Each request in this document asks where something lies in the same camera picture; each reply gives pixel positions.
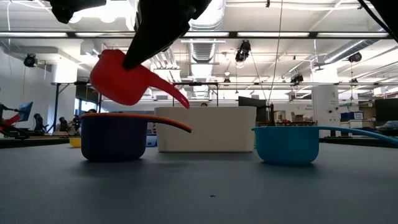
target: navy blue pot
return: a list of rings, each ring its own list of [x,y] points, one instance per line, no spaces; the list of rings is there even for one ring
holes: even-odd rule
[[[89,113],[81,116],[81,153],[93,162],[132,161],[146,148],[147,124],[164,123],[187,132],[192,129],[157,116],[122,113]]]

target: yellow object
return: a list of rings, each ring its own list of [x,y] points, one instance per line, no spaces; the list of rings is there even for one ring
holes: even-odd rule
[[[81,138],[69,138],[69,144],[72,147],[81,147]]]

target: desk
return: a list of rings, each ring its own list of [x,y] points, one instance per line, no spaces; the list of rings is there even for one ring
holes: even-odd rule
[[[79,149],[0,149],[0,223],[398,223],[398,151],[321,144],[309,167],[257,154],[86,162]]]

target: gray table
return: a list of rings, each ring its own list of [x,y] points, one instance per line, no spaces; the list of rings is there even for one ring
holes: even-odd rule
[[[68,145],[0,149],[0,223],[398,223],[398,150],[321,144],[313,166],[248,154],[91,164]]]

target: teal handle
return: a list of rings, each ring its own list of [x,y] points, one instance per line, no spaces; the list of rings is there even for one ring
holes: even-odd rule
[[[372,138],[380,139],[382,141],[389,142],[391,144],[398,145],[398,140],[396,140],[395,138],[384,136],[382,134],[372,133],[370,131],[363,131],[363,130],[357,130],[357,129],[351,129],[351,128],[326,127],[326,126],[316,126],[316,127],[319,130],[344,131],[344,132],[353,133],[353,134],[365,135],[365,136],[369,136]]]

